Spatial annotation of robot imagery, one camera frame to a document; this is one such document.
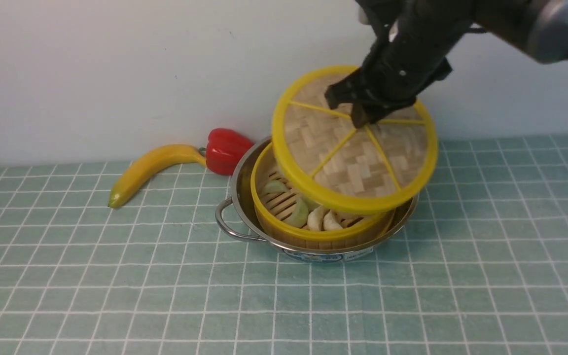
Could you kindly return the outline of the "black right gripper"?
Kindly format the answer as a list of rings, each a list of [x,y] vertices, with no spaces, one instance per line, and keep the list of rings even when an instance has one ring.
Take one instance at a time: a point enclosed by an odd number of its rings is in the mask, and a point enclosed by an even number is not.
[[[349,79],[327,87],[329,109],[352,104],[358,130],[414,104],[473,23],[473,0],[359,0],[377,42]]]

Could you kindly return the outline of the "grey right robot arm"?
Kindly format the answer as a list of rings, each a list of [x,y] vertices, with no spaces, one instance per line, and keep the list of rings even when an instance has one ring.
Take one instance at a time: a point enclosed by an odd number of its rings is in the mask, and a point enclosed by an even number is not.
[[[360,68],[329,85],[331,109],[352,104],[356,128],[413,106],[452,67],[467,33],[492,33],[541,64],[568,61],[568,0],[359,0],[376,34]]]

